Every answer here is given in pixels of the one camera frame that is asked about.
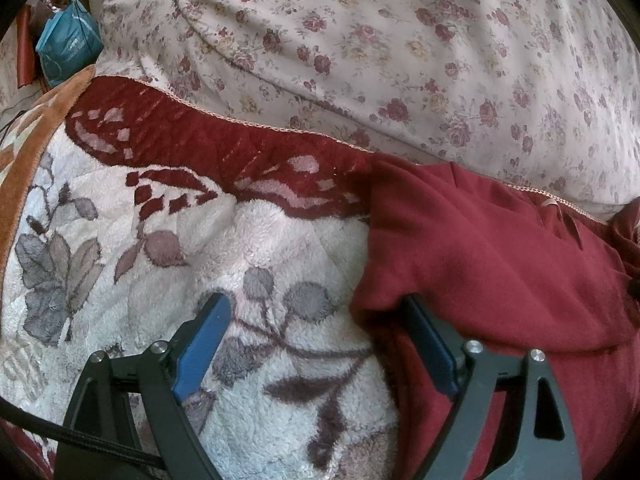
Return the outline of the blue plastic bag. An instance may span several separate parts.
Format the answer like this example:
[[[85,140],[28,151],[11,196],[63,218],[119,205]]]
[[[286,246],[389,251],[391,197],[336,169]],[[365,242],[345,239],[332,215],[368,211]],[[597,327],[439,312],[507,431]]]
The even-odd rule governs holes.
[[[98,24],[78,0],[70,0],[44,24],[36,44],[43,76],[53,88],[96,62],[103,50]]]

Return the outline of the dark red garment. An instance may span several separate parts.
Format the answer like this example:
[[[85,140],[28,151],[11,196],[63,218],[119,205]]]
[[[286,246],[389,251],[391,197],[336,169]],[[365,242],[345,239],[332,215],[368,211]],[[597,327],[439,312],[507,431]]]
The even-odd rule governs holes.
[[[463,336],[547,353],[587,479],[639,474],[639,206],[608,222],[455,164],[375,156],[368,260],[350,313],[376,342],[399,410],[408,479],[450,411],[398,304],[415,292]]]

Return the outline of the white red floral blanket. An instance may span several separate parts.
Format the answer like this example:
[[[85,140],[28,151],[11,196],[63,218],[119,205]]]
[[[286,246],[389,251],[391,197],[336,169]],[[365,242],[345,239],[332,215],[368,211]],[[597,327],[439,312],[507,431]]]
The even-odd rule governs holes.
[[[390,374],[352,322],[371,153],[93,79],[27,190],[1,277],[1,392],[61,420],[92,350],[172,334],[214,292],[234,320],[186,414],[240,479],[387,479]]]

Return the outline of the floral quilt bundle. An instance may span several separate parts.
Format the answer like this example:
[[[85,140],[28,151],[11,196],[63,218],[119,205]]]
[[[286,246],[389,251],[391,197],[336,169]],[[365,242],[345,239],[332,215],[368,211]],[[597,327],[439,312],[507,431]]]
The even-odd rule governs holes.
[[[243,122],[452,160],[607,217],[639,53],[606,0],[105,0],[98,71]]]

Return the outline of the orange patterned blanket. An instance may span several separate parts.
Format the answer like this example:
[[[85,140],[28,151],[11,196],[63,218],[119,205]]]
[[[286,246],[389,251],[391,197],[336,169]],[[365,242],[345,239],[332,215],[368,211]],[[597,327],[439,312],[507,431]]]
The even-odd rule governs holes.
[[[40,158],[55,130],[94,77],[94,66],[81,70],[34,103],[10,131],[1,150],[1,276]]]

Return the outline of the red wooden furniture edge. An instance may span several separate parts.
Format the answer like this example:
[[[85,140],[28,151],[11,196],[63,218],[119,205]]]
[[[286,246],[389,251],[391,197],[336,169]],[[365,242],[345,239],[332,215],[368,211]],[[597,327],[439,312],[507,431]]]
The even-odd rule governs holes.
[[[16,81],[17,88],[32,84],[36,78],[35,48],[32,44],[29,22],[32,7],[25,3],[16,16]]]

